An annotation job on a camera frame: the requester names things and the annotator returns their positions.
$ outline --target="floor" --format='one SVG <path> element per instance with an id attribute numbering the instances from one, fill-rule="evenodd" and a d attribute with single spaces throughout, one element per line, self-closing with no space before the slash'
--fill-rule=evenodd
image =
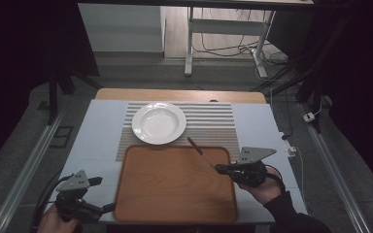
<path id="1" fill-rule="evenodd" d="M 208 89 L 208 90 L 238 90 L 248 91 L 263 83 L 254 74 L 254 63 L 247 54 L 236 57 L 220 58 L 207 52 L 196 52 L 194 57 L 193 76 L 184 76 L 185 50 L 182 47 L 175 49 L 170 41 L 183 44 L 181 38 L 184 32 L 172 32 L 181 27 L 174 27 L 170 22 L 187 18 L 185 9 L 173 9 L 179 12 L 167 11 L 167 40 L 165 58 L 137 57 L 134 56 L 98 56 L 97 61 L 101 73 L 98 82 L 106 87 L 131 87 L 131 88 L 172 88 L 172 89 Z M 196 16 L 200 16 L 200 9 L 196 9 Z M 223 14 L 223 10 L 204 10 L 206 17 L 224 17 L 232 14 L 233 18 L 240 17 L 240 12 L 231 10 Z M 243 11 L 241 18 L 248 17 L 247 11 Z M 200 35 L 194 37 L 194 46 L 201 46 Z M 206 48 L 220 48 L 238 46 L 242 37 L 231 39 L 224 44 L 223 37 L 212 38 L 205 35 Z M 272 46 L 266 47 L 270 54 L 276 52 Z M 268 74 L 276 73 L 280 68 L 267 67 Z M 290 79 L 293 74 L 283 77 Z M 77 88 L 74 95 L 59 93 L 60 109 L 63 109 L 63 118 L 59 122 L 58 130 L 54 132 L 49 141 L 48 148 L 44 151 L 42 161 L 32 177 L 27 189 L 20 195 L 20 200 L 15 203 L 17 208 L 8 218 L 6 232 L 26 232 L 29 229 L 32 214 L 38 197 L 44 187 L 51 181 L 51 177 L 62 168 L 68 157 L 69 151 L 79 132 L 79 128 L 85 116 L 85 111 L 91 99 L 96 94 L 96 89 L 79 79 L 73 78 Z M 273 86 L 279 82 L 271 83 L 263 90 L 269 93 Z M 308 103 L 300 104 L 294 100 L 299 86 L 294 86 L 277 95 L 266 94 L 268 103 L 273 109 L 274 117 L 280 131 L 287 135 L 292 146 L 297 147 L 297 154 L 290 159 L 294 174 L 297 178 L 309 214 L 321 219 L 331 230 L 336 233 L 344 232 L 373 232 L 373 175 L 359 154 L 349 144 L 348 140 L 333 125 L 327 115 L 330 105 L 323 103 L 321 111 L 322 136 L 326 141 L 332 157 L 346 181 L 349 191 L 359 206 L 366 220 L 369 231 L 359 231 L 352 224 L 348 208 L 340 198 L 339 192 L 332 179 L 328 175 L 322 155 L 313 140 L 308 124 L 302 118 L 303 109 L 309 109 Z M 13 184 L 17 182 L 18 175 L 28 161 L 31 151 L 39 143 L 39 138 L 47 130 L 49 119 L 48 112 L 48 85 L 44 84 L 35 88 L 30 94 L 30 104 L 24 116 L 18 123 L 10 139 L 0 151 L 0 208 L 7 200 Z M 102 224 L 85 224 L 84 232 L 106 232 Z"/>

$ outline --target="table leg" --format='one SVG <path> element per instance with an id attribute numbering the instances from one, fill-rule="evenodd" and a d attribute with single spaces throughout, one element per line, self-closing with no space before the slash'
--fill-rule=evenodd
<path id="1" fill-rule="evenodd" d="M 185 76 L 192 75 L 192 29 L 193 29 L 193 7 L 189 8 L 189 21 L 187 23 L 187 45 L 186 45 L 186 69 Z"/>
<path id="2" fill-rule="evenodd" d="M 262 52 L 262 47 L 265 43 L 266 36 L 268 35 L 269 27 L 271 26 L 271 22 L 272 22 L 272 18 L 274 17 L 274 14 L 275 14 L 275 12 L 271 12 L 269 14 L 269 17 L 265 21 L 262 34 L 259 37 L 258 45 L 256 46 L 255 50 L 252 50 L 255 65 L 256 65 L 256 70 L 258 71 L 259 77 L 261 79 L 265 79 L 265 78 L 268 77 L 266 72 L 265 72 L 265 67 L 262 63 L 262 59 L 261 59 L 260 55 L 261 55 L 261 52 Z"/>

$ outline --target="desk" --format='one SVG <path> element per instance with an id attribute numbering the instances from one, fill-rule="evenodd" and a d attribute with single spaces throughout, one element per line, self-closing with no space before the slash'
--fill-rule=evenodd
<path id="1" fill-rule="evenodd" d="M 254 92 L 101 89 L 90 103 L 61 177 L 77 173 L 82 169 L 89 178 L 102 177 L 103 182 L 91 187 L 84 199 L 96 206 L 114 202 L 121 167 L 121 161 L 117 160 L 117 152 L 128 103 L 164 100 L 172 103 L 177 101 L 207 103 L 212 99 L 231 103 L 239 148 L 258 147 L 277 150 L 277 153 L 263 161 L 280 170 L 287 190 L 291 192 L 295 209 L 300 213 L 307 213 L 270 106 L 265 104 L 262 94 Z M 235 192 L 238 206 L 236 223 L 274 221 L 268 211 L 247 191 L 235 185 Z M 103 215 L 100 221 L 117 223 L 111 213 Z"/>
<path id="2" fill-rule="evenodd" d="M 313 5 L 312 0 L 268 0 L 262 2 L 284 3 L 292 5 Z M 272 11 L 264 22 L 261 21 L 242 21 L 242 20 L 219 20 L 219 19 L 194 19 L 193 7 L 188 11 L 188 34 L 186 45 L 186 67 L 185 75 L 192 75 L 192 36 L 193 33 L 211 33 L 211 34 L 227 34 L 227 35 L 248 35 L 259 36 L 259 41 L 256 49 L 251 50 L 253 55 L 255 68 L 262 79 L 267 78 L 265 68 L 260 57 L 262 48 L 269 32 L 269 27 L 272 23 L 275 11 Z"/>

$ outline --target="wooden tray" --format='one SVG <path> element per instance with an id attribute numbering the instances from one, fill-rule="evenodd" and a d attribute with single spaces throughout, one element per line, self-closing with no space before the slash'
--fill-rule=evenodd
<path id="1" fill-rule="evenodd" d="M 202 150 L 214 165 L 230 164 L 225 148 Z M 231 179 L 193 147 L 129 147 L 116 201 L 118 221 L 231 223 L 237 217 Z"/>

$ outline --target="metal frame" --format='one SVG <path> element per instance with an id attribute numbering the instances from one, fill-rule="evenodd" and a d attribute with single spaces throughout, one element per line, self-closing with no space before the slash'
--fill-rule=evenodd
<path id="1" fill-rule="evenodd" d="M 186 45 L 186 67 L 185 75 L 192 75 L 192 36 L 193 33 L 207 34 L 227 34 L 227 35 L 247 35 L 259 36 L 256 50 L 252 50 L 256 70 L 262 79 L 267 78 L 265 67 L 262 64 L 260 54 L 271 26 L 275 12 L 271 12 L 267 20 L 261 21 L 238 21 L 238 20 L 218 20 L 218 19 L 194 19 L 193 7 L 188 11 L 188 32 Z"/>
<path id="2" fill-rule="evenodd" d="M 304 116 L 307 112 L 304 110 L 301 104 L 298 104 L 300 114 Z M 315 127 L 312 124 L 308 124 L 308 131 L 310 132 L 311 138 L 313 139 L 320 156 L 322 158 L 323 165 L 328 172 L 329 177 L 334 183 L 335 189 L 338 192 L 342 202 L 345 205 L 346 211 L 351 218 L 351 223 L 353 224 L 356 232 L 359 233 L 369 233 L 371 232 L 366 220 L 362 214 L 359 205 L 356 203 L 356 199 L 350 192 L 344 177 L 342 176 L 331 152 L 326 146 L 325 140 L 322 135 L 317 133 Z"/>
<path id="3" fill-rule="evenodd" d="M 62 109 L 59 111 L 59 114 L 53 120 L 52 125 L 47 125 L 44 129 L 44 132 L 41 134 L 35 148 L 31 151 L 28 160 L 20 171 L 17 180 L 11 188 L 11 191 L 8 193 L 4 203 L 0 208 L 0 232 L 5 232 L 9 223 L 11 222 L 12 217 L 17 210 L 17 206 L 20 203 L 20 200 L 23 197 L 27 187 L 29 186 L 36 170 L 38 169 L 39 164 L 41 163 L 42 158 L 47 151 L 48 146 L 50 145 L 53 134 L 56 131 L 57 126 L 60 121 L 62 121 L 63 116 L 65 115 L 66 109 L 69 106 L 70 99 L 72 97 L 67 97 L 66 103 L 63 105 Z"/>

